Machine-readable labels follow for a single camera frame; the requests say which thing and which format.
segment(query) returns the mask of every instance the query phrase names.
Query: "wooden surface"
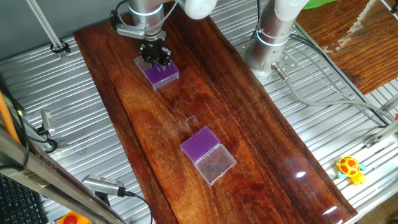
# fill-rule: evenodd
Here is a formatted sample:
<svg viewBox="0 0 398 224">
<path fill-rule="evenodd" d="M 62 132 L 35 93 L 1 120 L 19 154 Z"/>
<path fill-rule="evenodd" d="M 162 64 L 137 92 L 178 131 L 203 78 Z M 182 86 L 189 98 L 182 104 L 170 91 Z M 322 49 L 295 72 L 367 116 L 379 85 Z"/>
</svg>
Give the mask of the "wooden surface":
<svg viewBox="0 0 398 224">
<path fill-rule="evenodd" d="M 156 223 L 327 224 L 356 214 L 210 18 L 178 7 L 164 30 L 180 79 L 157 91 L 134 64 L 139 40 L 107 22 L 75 33 Z M 205 126 L 237 161 L 213 186 L 180 149 Z"/>
<path fill-rule="evenodd" d="M 389 220 L 398 220 L 398 194 L 368 212 L 357 224 L 386 224 Z"/>
<path fill-rule="evenodd" d="M 398 77 L 398 21 L 380 0 L 339 0 L 297 21 L 362 93 Z"/>
</svg>

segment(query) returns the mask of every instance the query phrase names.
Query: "yellow toy turtle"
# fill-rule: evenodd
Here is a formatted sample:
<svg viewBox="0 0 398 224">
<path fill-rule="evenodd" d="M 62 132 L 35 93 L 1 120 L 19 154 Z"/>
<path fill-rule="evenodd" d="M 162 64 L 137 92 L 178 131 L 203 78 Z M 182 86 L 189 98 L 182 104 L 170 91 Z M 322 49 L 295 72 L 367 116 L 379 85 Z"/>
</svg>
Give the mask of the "yellow toy turtle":
<svg viewBox="0 0 398 224">
<path fill-rule="evenodd" d="M 366 177 L 361 173 L 365 171 L 366 166 L 358 163 L 351 156 L 340 156 L 340 161 L 336 163 L 340 171 L 337 173 L 338 178 L 350 177 L 356 185 L 363 185 Z"/>
</svg>

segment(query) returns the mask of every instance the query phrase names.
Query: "keyboard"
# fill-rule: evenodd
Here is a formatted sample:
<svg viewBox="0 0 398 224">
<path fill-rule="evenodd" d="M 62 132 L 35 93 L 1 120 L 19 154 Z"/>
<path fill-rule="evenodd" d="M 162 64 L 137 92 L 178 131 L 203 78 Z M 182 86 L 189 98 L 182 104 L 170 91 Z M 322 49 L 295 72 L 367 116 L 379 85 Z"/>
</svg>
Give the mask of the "keyboard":
<svg viewBox="0 0 398 224">
<path fill-rule="evenodd" d="M 0 223 L 42 224 L 43 215 L 38 193 L 0 174 Z"/>
</svg>

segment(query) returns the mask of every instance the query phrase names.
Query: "metal floor grate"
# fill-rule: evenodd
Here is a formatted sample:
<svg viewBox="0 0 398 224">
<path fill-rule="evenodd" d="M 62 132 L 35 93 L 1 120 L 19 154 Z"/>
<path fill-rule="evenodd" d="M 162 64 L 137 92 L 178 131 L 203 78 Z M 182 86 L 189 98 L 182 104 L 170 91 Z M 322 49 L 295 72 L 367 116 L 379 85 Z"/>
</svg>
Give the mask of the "metal floor grate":
<svg viewBox="0 0 398 224">
<path fill-rule="evenodd" d="M 69 59 L 59 60 L 48 46 L 0 62 L 0 73 L 10 92 L 25 107 L 25 117 L 41 126 L 40 110 L 50 110 L 56 125 L 55 140 L 65 141 L 52 157 L 78 180 L 93 174 L 118 179 L 142 195 L 130 163 L 93 83 L 73 37 Z M 150 222 L 147 205 L 138 198 L 109 197 L 120 216 L 136 223 Z M 52 200 L 43 200 L 49 220 L 69 210 Z"/>
<path fill-rule="evenodd" d="M 257 22 L 256 1 L 220 0 L 211 18 L 240 52 L 244 45 L 241 43 L 250 40 Z M 41 124 L 40 110 L 52 112 L 57 127 L 53 137 L 68 143 L 67 149 L 53 153 L 52 157 L 66 170 L 78 180 L 88 174 L 118 179 L 131 191 L 140 192 L 75 39 L 71 37 L 64 41 L 72 50 L 68 60 L 60 61 L 58 55 L 45 46 L 0 62 L 1 75 L 11 93 L 25 106 L 26 118 L 33 125 Z M 325 63 L 313 49 L 294 40 L 289 40 L 287 46 L 284 55 L 287 65 L 284 66 L 293 86 L 303 97 L 312 101 L 344 98 L 327 84 L 351 99 L 364 98 L 346 77 Z M 395 82 L 391 85 L 398 86 L 398 81 Z M 336 186 L 358 210 L 359 217 L 398 191 L 396 185 L 391 185 L 398 177 L 397 144 L 387 141 L 366 149 L 363 141 L 380 129 L 357 107 L 303 105 L 277 76 L 268 77 L 264 88 Z M 376 106 L 377 100 L 382 104 L 390 95 L 398 93 L 389 85 L 385 88 L 368 95 Z M 365 185 L 355 186 L 348 179 L 336 178 L 335 162 L 341 154 L 351 154 L 367 165 Z M 137 198 L 112 197 L 110 202 L 123 218 L 149 223 L 149 209 Z M 51 200 L 44 200 L 44 206 L 49 220 L 68 212 Z"/>
</svg>

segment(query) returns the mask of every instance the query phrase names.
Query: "plastic container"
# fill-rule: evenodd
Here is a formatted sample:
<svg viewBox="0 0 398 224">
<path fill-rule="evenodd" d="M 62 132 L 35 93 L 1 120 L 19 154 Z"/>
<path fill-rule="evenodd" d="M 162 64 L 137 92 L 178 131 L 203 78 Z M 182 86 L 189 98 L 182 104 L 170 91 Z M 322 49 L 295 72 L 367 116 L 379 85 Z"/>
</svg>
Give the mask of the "plastic container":
<svg viewBox="0 0 398 224">
<path fill-rule="evenodd" d="M 153 68 L 151 68 L 150 65 L 146 63 L 141 56 L 134 59 L 134 62 L 136 63 L 139 70 L 141 70 L 141 72 L 148 79 L 154 90 L 157 90 L 158 88 L 170 83 L 171 81 L 180 78 L 180 72 L 173 62 L 171 62 L 170 65 L 167 67 L 163 67 L 157 64 Z"/>
<path fill-rule="evenodd" d="M 236 163 L 220 140 L 207 127 L 182 143 L 181 149 L 210 185 Z"/>
</svg>

